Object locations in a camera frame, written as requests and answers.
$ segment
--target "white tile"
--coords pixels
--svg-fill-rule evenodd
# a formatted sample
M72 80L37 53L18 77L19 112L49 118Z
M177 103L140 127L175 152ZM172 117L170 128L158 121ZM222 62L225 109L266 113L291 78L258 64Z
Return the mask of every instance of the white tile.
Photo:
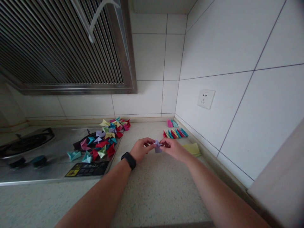
M185 34L187 15L168 14L167 34Z
M197 0L188 14L187 32L214 0Z
M65 116L57 96L24 96L10 86L9 90L26 117Z
M145 117L161 117L161 114L131 114L131 115L125 115L125 114L121 114L121 115L115 115L115 117L120 117L122 119L126 119L126 118L145 118Z
M304 2L288 0L271 33L257 69L304 63Z
M164 81L162 113L175 113L179 81Z
M111 95L58 96L66 116L114 115Z
M133 34L137 80L163 80L166 35Z
M162 84L163 81L137 81L137 94L113 94L115 114L161 113Z
M253 70L283 3L214 1L185 36L180 78Z
M103 116L67 116L66 119L73 120L73 119L114 119L114 115L103 115Z
M196 130L194 130L193 127L191 127L189 124L187 124L182 118L180 118L177 114L175 114L175 118L178 119L179 122L181 122L189 132L191 132L194 137L199 140L206 148L209 150L209 152L216 157L219 153L218 149L216 149L211 143L209 143L204 137L202 137Z
M166 34L167 14L130 13L132 33Z
M161 116L162 117L174 117L175 113L162 113Z
M181 80L176 114L220 149L252 72ZM215 90L211 109L197 105L200 90Z
M28 117L26 120L28 121L41 121L41 120L66 120L65 116L63 117Z
M165 80L179 80L185 35L166 36Z
M218 155L218 160L246 187L249 188L253 184L253 180L244 173L233 162L226 158L221 153Z
M304 117L304 65L255 71L221 152L256 179Z

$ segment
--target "stainless steel stovetop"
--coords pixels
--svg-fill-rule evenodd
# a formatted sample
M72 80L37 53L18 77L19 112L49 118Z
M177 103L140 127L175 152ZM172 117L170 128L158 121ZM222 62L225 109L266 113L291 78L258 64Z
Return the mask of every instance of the stainless steel stovetop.
M50 182L61 182L61 181L78 181L88 179L98 179L101 176L84 176L84 177L64 177L68 171L78 162L81 162L83 156L80 158L70 161L67 152L74 151L73 143L81 140L83 137L88 135L87 129L93 133L100 128L52 128L55 137L47 142L46 144L33 149L29 152L21 154L27 161L25 167L18 170L13 170L7 165L7 159L0 160L0 186L5 185L18 185L18 184L31 184L31 183L50 183ZM39 129L26 136L35 135L41 133L43 129ZM115 150L119 145L120 140L118 139L115 145ZM33 158L40 155L47 157L47 165L35 169L28 162ZM114 156L106 160L110 161L105 174L108 172Z

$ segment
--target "kitchen backsplash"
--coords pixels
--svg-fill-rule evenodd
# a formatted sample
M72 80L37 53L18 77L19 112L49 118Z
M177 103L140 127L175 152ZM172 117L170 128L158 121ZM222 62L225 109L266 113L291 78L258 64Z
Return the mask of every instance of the kitchen backsplash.
M131 13L138 93L24 96L9 86L29 121L175 114L186 15Z

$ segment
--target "range hood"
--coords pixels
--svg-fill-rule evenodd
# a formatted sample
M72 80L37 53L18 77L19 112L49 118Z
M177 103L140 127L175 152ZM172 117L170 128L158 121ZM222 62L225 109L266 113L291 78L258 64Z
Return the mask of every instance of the range hood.
M100 0L79 0L91 21ZM94 43L70 0L0 1L0 73L24 95L137 93L128 2L106 4Z

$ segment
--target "wall socket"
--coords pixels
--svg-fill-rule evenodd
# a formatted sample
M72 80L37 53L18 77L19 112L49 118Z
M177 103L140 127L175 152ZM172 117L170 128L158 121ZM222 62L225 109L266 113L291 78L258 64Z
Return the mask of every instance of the wall socket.
M197 105L206 109L211 109L211 104L215 95L214 90L201 90Z

